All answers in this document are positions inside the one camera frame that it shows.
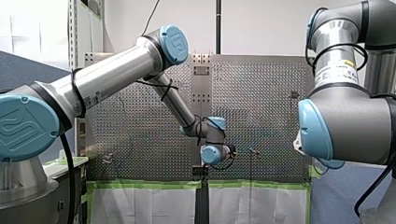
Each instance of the sticker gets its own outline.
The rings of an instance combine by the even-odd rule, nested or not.
[[[294,150],[298,151],[299,153],[306,156],[306,154],[302,151],[302,144],[301,144],[301,132],[298,131],[296,140],[293,142]]]
[[[315,76],[315,87],[336,82],[359,84],[358,72],[353,62],[341,60],[329,63],[320,69]]]

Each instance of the black pole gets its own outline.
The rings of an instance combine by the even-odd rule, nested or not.
[[[216,54],[221,54],[221,0],[216,0]]]
[[[209,169],[207,166],[192,166],[192,175],[199,176],[201,180],[201,187],[195,191],[194,224],[209,224],[209,184],[207,183]]]

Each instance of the black cable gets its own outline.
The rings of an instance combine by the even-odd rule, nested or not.
[[[81,93],[79,92],[76,85],[76,73],[81,69],[82,68],[76,68],[75,70],[73,70],[71,78],[72,78],[73,93],[77,96],[79,103],[81,104],[81,113],[78,115],[78,118],[85,119],[85,113],[87,112],[87,107],[85,106],[84,99],[82,98]]]
[[[315,23],[315,20],[317,18],[317,16],[319,15],[320,12],[327,10],[326,7],[320,7],[318,8],[315,13],[313,14],[311,21],[308,24],[308,32],[307,32],[307,39],[306,39],[306,43],[305,43],[305,60],[306,63],[308,63],[309,66],[312,67],[312,74],[313,76],[315,76],[316,73],[316,65],[318,63],[318,59],[325,54],[326,52],[328,52],[330,49],[336,48],[336,47],[340,47],[340,46],[350,46],[350,47],[354,47],[354,49],[358,49],[357,52],[364,58],[364,62],[363,64],[358,68],[358,71],[360,71],[366,64],[368,61],[368,54],[367,51],[361,47],[360,45],[356,44],[356,43],[340,43],[340,44],[335,44],[332,46],[327,47],[326,49],[323,49],[315,58],[315,60],[311,63],[311,61],[309,61],[309,57],[308,57],[308,49],[309,49],[309,43],[311,41],[312,38],[312,34],[313,34],[313,25]]]
[[[230,168],[233,165],[233,162],[235,161],[235,156],[230,154],[230,159],[228,159],[228,160],[231,160],[231,161],[225,167],[217,167],[214,165],[210,165],[210,167],[212,167],[214,170],[217,170],[217,171],[227,170],[228,168]]]
[[[356,43],[339,43],[339,44],[331,45],[331,46],[329,46],[329,47],[323,49],[323,50],[317,55],[317,57],[315,58],[315,60],[312,62],[312,74],[313,74],[314,76],[315,76],[315,73],[316,73],[315,70],[316,70],[317,63],[318,63],[319,58],[320,58],[321,56],[323,56],[323,54],[325,54],[326,52],[328,52],[330,49],[337,48],[337,47],[341,47],[341,46],[350,46],[350,47],[354,47],[355,49],[358,49],[358,50],[361,51],[360,54],[363,55],[364,61],[363,61],[363,63],[361,64],[361,66],[358,67],[358,71],[360,71],[360,70],[367,64],[367,61],[368,61],[368,59],[369,59],[369,55],[368,55],[367,51],[364,49],[364,47],[362,47],[362,46],[360,46],[360,45],[358,45],[358,44],[356,44]]]
[[[379,93],[371,96],[371,98],[381,98],[381,97],[390,97],[393,100],[396,100],[396,94],[393,93]]]
[[[372,95],[371,98],[381,98],[381,97],[390,97],[393,100],[396,100],[396,94],[393,93],[380,93],[377,95]],[[392,170],[392,168],[396,165],[396,155],[395,155],[395,149],[392,151],[393,153],[389,157],[389,162],[387,165],[387,168],[381,173],[381,175],[375,180],[375,182],[368,188],[358,199],[358,201],[355,203],[354,206],[354,211],[356,216],[360,217],[361,213],[359,212],[359,208],[361,204],[367,199],[368,196],[370,196],[371,193],[378,187],[378,185],[385,179],[385,177],[389,174],[389,172]]]
[[[194,115],[194,116],[195,116],[195,120],[196,120],[196,118],[199,119],[198,124],[195,126],[195,133],[198,135],[198,137],[197,137],[197,146],[200,146],[201,139],[202,139],[202,136],[201,136],[202,135],[202,120],[201,120],[201,117],[199,117],[198,115]]]
[[[166,94],[168,94],[168,92],[171,88],[178,91],[178,87],[172,86],[172,83],[173,83],[172,78],[170,78],[169,85],[157,85],[157,84],[152,84],[152,83],[144,82],[144,81],[136,81],[136,82],[143,84],[143,85],[152,86],[152,87],[166,87],[167,89],[166,89],[165,93],[163,94],[163,96],[161,97],[161,101],[163,101]]]
[[[367,197],[378,187],[378,185],[387,177],[389,172],[392,170],[393,166],[395,165],[396,160],[392,160],[392,162],[389,163],[387,168],[382,172],[382,174],[375,180],[375,182],[368,188],[358,199],[358,201],[355,203],[354,211],[356,216],[360,217],[361,213],[359,212],[359,207],[361,204],[367,199]]]
[[[74,223],[75,218],[75,203],[76,203],[76,177],[74,172],[74,163],[72,151],[70,150],[69,143],[67,141],[66,135],[61,134],[62,145],[64,146],[64,154],[67,160],[67,169],[69,174],[69,215],[67,219],[68,224]]]
[[[312,166],[314,168],[315,173],[317,173],[317,175],[326,175],[327,172],[329,172],[329,170],[330,170],[329,167],[326,167],[326,169],[323,172],[320,172],[318,170],[317,166],[315,165],[315,163],[313,163]]]
[[[12,89],[3,89],[3,90],[0,90],[0,94],[7,93],[9,91],[12,91]]]
[[[309,41],[311,41],[311,37],[312,37],[312,26],[315,22],[315,19],[317,18],[318,14],[324,10],[327,10],[326,7],[320,7],[318,8],[315,13],[312,15],[311,21],[308,24],[308,32],[307,32],[307,37],[306,37],[306,43],[305,43],[305,60],[308,63],[309,66],[312,67],[312,63],[309,61],[309,57],[308,57],[308,47],[309,47]]]
[[[157,6],[159,3],[160,3],[160,0],[157,1],[157,3],[154,6],[154,9],[152,9],[151,15],[149,15],[149,17],[148,17],[148,22],[146,23],[146,28],[143,31],[142,35],[144,35],[146,33],[147,29],[149,28],[149,22],[151,21],[151,18],[154,15],[155,9],[157,9]]]

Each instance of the pegboard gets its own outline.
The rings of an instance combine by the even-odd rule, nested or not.
[[[301,57],[212,57],[211,113],[226,118],[226,143],[236,146],[238,156],[227,172],[212,170],[211,178],[308,178],[310,161],[292,145],[307,76]]]
[[[98,61],[95,54],[86,57]],[[292,150],[298,101],[309,90],[304,58],[206,57],[210,61],[205,62],[204,76],[197,76],[192,55],[165,73],[192,113],[227,119],[226,143],[236,145],[238,157],[227,171],[211,170],[210,178],[307,181],[310,160]],[[203,85],[210,88],[198,88]],[[197,89],[210,103],[197,106]],[[132,84],[87,114],[87,147],[93,155],[88,177],[191,180],[192,161],[199,155],[195,141],[179,132],[177,120],[150,86]],[[251,149],[259,151],[260,158],[251,156]]]

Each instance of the green tape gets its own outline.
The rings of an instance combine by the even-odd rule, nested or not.
[[[92,189],[198,189],[199,181],[158,182],[145,180],[110,180],[89,181],[87,186]]]
[[[87,194],[81,195],[81,203],[85,203],[88,201],[88,196]]]
[[[320,179],[320,177],[321,177],[321,175],[320,174],[318,174],[316,171],[315,171],[315,168],[314,168],[314,166],[313,165],[309,165],[309,176],[311,176],[311,177],[314,177],[314,178],[317,178],[317,179]]]
[[[209,187],[211,189],[228,189],[228,188],[242,188],[254,187],[264,189],[292,189],[292,190],[306,190],[306,213],[305,223],[309,224],[311,213],[311,185],[307,184],[292,184],[292,183],[277,183],[271,181],[252,181],[249,180],[209,180]],[[200,181],[173,181],[173,182],[159,182],[146,180],[102,180],[102,181],[88,181],[87,182],[87,201],[88,201],[88,223],[92,220],[92,197],[95,189],[198,189],[201,187]]]

